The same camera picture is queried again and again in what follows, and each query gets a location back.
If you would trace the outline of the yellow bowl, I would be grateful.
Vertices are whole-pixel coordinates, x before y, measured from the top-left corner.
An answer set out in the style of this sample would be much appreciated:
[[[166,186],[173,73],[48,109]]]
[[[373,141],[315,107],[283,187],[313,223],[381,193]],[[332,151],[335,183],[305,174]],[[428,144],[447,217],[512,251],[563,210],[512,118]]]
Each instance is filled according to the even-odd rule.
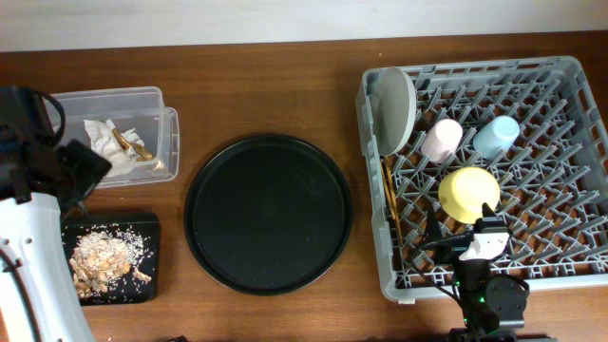
[[[464,167],[445,176],[439,185],[438,199],[453,219],[472,224],[483,216],[483,204],[495,209],[500,201],[500,186],[492,174],[480,167]]]

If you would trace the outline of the white paper napkin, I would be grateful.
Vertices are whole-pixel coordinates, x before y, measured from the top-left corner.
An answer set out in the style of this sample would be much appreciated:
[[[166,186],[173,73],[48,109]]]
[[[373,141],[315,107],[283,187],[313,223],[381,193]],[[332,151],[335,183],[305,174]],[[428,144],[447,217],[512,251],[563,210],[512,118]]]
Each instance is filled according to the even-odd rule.
[[[90,138],[91,149],[112,164],[107,178],[128,174],[135,169],[139,155],[133,150],[124,150],[112,130],[116,127],[112,120],[84,120],[85,131]]]

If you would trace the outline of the gold snack wrapper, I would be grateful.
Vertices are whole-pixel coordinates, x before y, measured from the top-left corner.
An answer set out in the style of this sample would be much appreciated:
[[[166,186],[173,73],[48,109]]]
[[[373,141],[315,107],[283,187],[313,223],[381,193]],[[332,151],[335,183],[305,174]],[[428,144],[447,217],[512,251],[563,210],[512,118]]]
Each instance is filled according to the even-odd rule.
[[[154,155],[151,154],[147,149],[145,149],[142,145],[137,143],[129,142],[117,128],[112,128],[111,132],[113,133],[116,141],[119,146],[126,152],[132,151],[134,152],[138,158],[137,162],[148,162],[155,159]]]

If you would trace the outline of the blue cup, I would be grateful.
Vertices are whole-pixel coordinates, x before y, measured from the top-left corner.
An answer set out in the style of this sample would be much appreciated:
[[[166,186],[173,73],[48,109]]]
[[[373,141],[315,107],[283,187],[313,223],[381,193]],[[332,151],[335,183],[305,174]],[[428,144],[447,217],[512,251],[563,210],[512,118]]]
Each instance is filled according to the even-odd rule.
[[[473,138],[473,148],[484,159],[494,159],[508,149],[520,134],[520,125],[509,116],[499,116],[483,127]]]

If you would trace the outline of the pink cup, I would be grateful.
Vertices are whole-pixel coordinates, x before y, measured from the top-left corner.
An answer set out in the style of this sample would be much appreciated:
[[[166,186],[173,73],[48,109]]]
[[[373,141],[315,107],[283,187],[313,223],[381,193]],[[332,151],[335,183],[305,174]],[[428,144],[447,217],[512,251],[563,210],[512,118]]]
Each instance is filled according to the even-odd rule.
[[[442,163],[456,151],[462,137],[463,129],[458,122],[442,119],[426,134],[420,150],[431,162]]]

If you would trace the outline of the grey plate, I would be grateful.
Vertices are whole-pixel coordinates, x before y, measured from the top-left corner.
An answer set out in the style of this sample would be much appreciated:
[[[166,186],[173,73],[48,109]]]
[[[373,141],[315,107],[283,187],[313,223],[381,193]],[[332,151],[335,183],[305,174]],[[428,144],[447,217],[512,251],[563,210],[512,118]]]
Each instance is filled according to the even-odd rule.
[[[411,78],[397,67],[383,70],[370,95],[373,132],[381,155],[400,151],[416,121],[416,90]]]

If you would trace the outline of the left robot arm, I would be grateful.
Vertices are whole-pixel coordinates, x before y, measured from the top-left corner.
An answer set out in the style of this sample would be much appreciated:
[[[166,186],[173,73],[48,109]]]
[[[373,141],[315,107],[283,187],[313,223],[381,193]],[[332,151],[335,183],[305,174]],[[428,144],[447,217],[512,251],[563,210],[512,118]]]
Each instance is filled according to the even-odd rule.
[[[66,126],[52,126],[49,105],[66,116],[44,92],[1,89],[1,317],[12,341],[90,341],[61,219],[111,164],[80,142],[63,145]]]

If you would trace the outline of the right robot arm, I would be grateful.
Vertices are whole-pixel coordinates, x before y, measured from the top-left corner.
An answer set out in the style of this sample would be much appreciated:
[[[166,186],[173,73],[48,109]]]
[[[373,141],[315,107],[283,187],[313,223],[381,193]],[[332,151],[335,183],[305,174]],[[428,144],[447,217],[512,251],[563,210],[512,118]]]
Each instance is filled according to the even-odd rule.
[[[437,265],[452,268],[447,292],[461,308],[462,328],[450,330],[447,340],[516,341],[524,326],[529,284],[513,275],[492,274],[491,263],[501,257],[511,232],[486,203],[469,231],[443,237],[435,211],[427,211],[427,227],[420,251],[430,251]]]

